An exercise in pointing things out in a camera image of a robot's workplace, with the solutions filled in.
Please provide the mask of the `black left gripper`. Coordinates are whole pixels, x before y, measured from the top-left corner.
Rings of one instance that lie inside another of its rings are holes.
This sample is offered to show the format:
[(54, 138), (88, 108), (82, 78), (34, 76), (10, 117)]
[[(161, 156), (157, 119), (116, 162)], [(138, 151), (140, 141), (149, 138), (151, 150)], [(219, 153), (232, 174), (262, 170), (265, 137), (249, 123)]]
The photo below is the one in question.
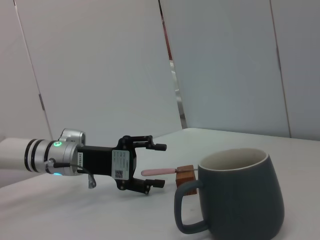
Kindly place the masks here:
[(166, 151), (166, 144), (155, 144), (153, 136), (124, 136), (116, 147), (82, 146), (77, 148), (77, 164), (92, 175), (110, 176), (119, 190), (148, 195), (151, 187), (163, 188), (165, 180), (135, 179), (136, 152), (134, 148)]

